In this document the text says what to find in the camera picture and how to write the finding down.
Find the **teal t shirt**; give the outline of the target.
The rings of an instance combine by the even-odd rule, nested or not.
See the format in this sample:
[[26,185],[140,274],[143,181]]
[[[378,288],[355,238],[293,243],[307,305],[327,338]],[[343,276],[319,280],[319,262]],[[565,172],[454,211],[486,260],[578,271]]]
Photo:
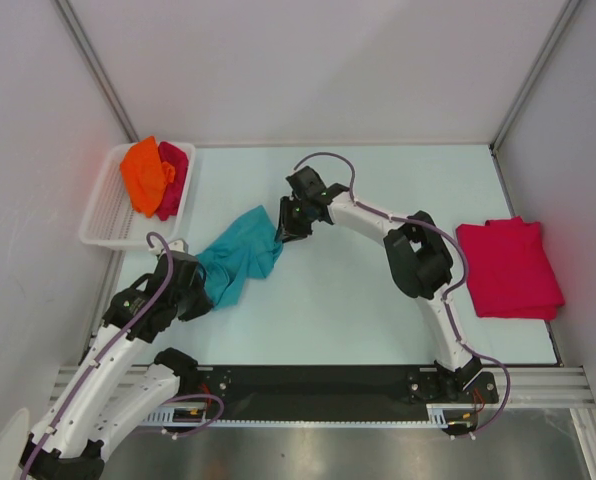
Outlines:
[[283,251],[266,209],[259,205],[234,220],[197,254],[214,310],[236,305],[248,280],[266,279]]

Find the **white perforated plastic basket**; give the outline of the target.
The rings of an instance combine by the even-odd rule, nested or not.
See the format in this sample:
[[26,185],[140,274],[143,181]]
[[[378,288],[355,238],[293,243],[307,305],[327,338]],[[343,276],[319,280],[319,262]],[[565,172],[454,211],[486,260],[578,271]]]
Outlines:
[[182,150],[189,160],[178,213],[161,221],[156,215],[147,218],[133,209],[120,163],[134,143],[120,144],[107,153],[89,197],[79,227],[79,238],[83,244],[116,251],[145,251],[149,248],[146,240],[149,232],[154,231],[167,241],[178,236],[190,191],[196,148],[186,142],[174,142],[173,145]]

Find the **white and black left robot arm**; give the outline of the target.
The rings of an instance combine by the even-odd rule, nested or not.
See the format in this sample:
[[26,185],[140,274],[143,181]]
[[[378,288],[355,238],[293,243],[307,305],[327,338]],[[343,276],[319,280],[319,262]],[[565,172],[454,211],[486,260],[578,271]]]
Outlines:
[[98,479],[114,450],[160,405],[207,396],[197,361],[173,347],[155,356],[135,386],[112,396],[160,333],[211,310],[205,276],[196,257],[164,249],[153,272],[112,298],[77,372],[31,429],[22,478]]

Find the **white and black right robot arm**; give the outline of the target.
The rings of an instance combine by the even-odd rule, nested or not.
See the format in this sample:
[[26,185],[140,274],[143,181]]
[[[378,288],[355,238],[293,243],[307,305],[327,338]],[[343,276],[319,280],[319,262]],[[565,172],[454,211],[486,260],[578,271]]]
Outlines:
[[453,305],[453,257],[441,231],[424,211],[408,217],[363,203],[339,183],[325,185],[307,166],[286,177],[291,194],[280,200],[276,239],[282,243],[312,235],[312,224],[345,227],[382,246],[392,280],[417,302],[436,344],[439,388],[451,401],[475,389],[482,362],[469,346]]

